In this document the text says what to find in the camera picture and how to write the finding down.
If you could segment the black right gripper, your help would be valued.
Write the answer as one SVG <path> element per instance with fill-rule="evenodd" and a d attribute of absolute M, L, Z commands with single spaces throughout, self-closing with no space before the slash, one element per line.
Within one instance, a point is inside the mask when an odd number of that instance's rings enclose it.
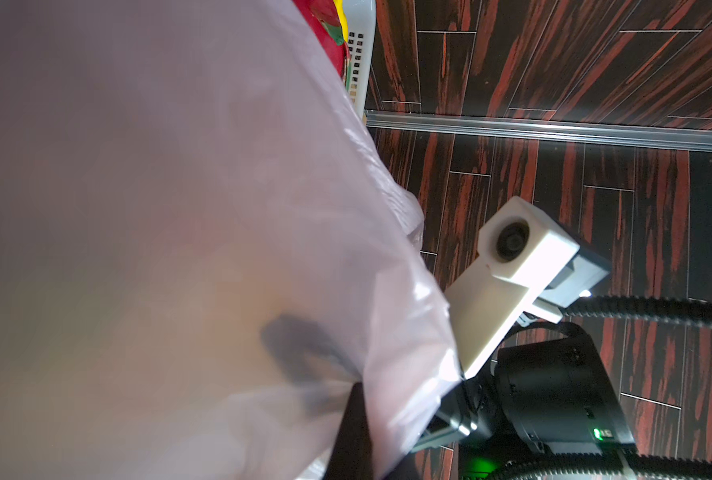
<path fill-rule="evenodd" d="M 453 445 L 463 465 L 637 450 L 593 339 L 578 332 L 503 348 L 453 388 L 413 450 Z"/>

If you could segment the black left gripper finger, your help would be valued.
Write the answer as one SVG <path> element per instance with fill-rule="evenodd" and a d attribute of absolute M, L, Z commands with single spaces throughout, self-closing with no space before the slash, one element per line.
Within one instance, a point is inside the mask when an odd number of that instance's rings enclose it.
<path fill-rule="evenodd" d="M 372 440 L 364 388 L 353 385 L 341 421 L 324 480 L 372 480 Z"/>

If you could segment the pink plastic bag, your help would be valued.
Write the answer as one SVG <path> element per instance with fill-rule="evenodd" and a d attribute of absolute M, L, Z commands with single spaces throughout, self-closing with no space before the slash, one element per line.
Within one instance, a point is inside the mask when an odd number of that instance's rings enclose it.
<path fill-rule="evenodd" d="M 458 380 L 423 214 L 290 1 L 0 1 L 0 479 L 386 477 Z"/>

